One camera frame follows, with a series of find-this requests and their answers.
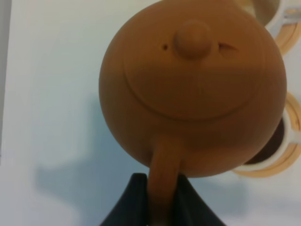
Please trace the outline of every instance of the black object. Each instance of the black object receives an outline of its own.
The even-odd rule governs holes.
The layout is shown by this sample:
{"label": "black object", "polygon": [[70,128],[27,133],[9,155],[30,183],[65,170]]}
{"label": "black object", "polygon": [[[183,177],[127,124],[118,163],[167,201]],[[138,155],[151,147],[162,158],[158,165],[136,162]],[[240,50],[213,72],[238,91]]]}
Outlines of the black object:
{"label": "black object", "polygon": [[[147,176],[132,175],[120,200],[100,226],[147,226]],[[226,226],[180,175],[174,195],[172,226]]]}

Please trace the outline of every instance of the clay teapot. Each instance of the clay teapot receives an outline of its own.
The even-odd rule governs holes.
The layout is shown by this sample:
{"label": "clay teapot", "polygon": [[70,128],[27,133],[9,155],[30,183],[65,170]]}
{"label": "clay teapot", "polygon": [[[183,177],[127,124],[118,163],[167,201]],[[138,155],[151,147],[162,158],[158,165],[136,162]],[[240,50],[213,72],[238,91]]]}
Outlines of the clay teapot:
{"label": "clay teapot", "polygon": [[285,106],[285,67],[270,34],[234,2],[165,0],[115,35],[99,94],[113,136],[150,167],[150,203],[162,210],[179,173],[219,174],[263,148]]}

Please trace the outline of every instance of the cup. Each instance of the cup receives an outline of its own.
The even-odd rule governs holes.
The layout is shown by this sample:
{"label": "cup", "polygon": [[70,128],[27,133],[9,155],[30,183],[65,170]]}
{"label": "cup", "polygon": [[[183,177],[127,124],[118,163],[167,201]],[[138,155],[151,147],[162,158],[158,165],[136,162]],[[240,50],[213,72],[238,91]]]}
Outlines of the cup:
{"label": "cup", "polygon": [[283,124],[284,124],[284,136],[282,139],[282,143],[277,151],[268,159],[256,163],[256,164],[246,164],[235,168],[237,171],[257,171],[263,170],[278,161],[279,158],[284,154],[289,144],[301,144],[301,132],[296,131],[291,126],[291,120],[289,114],[287,113],[286,109],[283,112]]}
{"label": "cup", "polygon": [[301,22],[301,0],[252,0],[255,15],[275,39],[285,24]]}

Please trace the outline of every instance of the brown teapot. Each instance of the brown teapot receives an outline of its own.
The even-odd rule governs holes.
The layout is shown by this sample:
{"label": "brown teapot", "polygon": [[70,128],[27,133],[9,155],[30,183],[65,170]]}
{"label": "brown teapot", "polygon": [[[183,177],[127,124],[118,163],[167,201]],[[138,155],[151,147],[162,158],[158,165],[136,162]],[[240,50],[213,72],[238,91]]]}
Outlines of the brown teapot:
{"label": "brown teapot", "polygon": [[150,208],[164,218],[179,173],[231,170],[268,142],[285,106],[285,67],[270,34],[234,2],[165,0],[115,35],[99,94],[116,140],[150,167]]}

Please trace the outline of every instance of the white cup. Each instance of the white cup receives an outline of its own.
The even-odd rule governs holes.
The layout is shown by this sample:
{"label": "white cup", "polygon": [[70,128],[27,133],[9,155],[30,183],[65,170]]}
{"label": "white cup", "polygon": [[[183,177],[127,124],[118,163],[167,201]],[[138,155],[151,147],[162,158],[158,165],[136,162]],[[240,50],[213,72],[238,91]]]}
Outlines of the white cup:
{"label": "white cup", "polygon": [[277,160],[284,154],[289,144],[301,144],[301,132],[295,131],[292,128],[291,120],[286,110],[283,112],[282,120],[284,124],[284,136],[277,151],[271,157],[262,162],[242,165],[235,168],[235,170],[244,172],[263,170],[277,162]]}
{"label": "white cup", "polygon": [[256,18],[275,39],[282,25],[301,22],[301,0],[252,0]]}

